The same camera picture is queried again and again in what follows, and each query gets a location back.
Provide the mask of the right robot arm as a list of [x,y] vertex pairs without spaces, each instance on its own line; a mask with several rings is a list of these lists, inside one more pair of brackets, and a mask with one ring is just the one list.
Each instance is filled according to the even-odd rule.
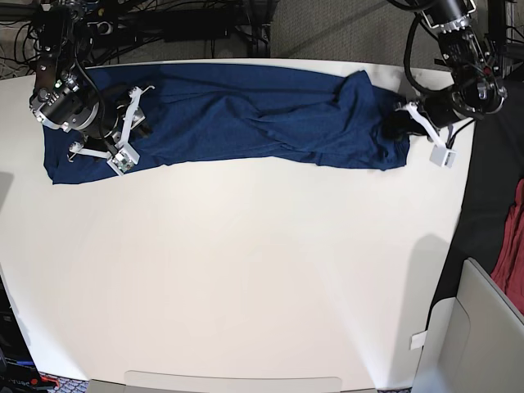
[[88,75],[84,61],[95,38],[113,30],[89,19],[100,8],[99,1],[54,1],[36,13],[30,24],[37,60],[29,108],[43,126],[79,134],[70,144],[68,160],[91,156],[124,173],[140,159],[129,143],[133,131],[148,133],[140,100],[149,87],[117,84],[101,90]]

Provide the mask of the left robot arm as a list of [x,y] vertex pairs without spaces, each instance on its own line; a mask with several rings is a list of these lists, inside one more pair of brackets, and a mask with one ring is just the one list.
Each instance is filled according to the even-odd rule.
[[[473,1],[390,1],[393,7],[413,13],[404,48],[404,75],[419,94],[392,112],[383,123],[383,135],[399,141],[403,137],[433,139],[444,128],[449,130],[445,146],[451,148],[457,133],[453,126],[462,120],[472,123],[501,110],[507,89],[499,76],[493,49],[482,42],[472,27]],[[437,42],[440,62],[448,69],[453,83],[432,89],[419,83],[412,72],[413,41],[423,27]]]

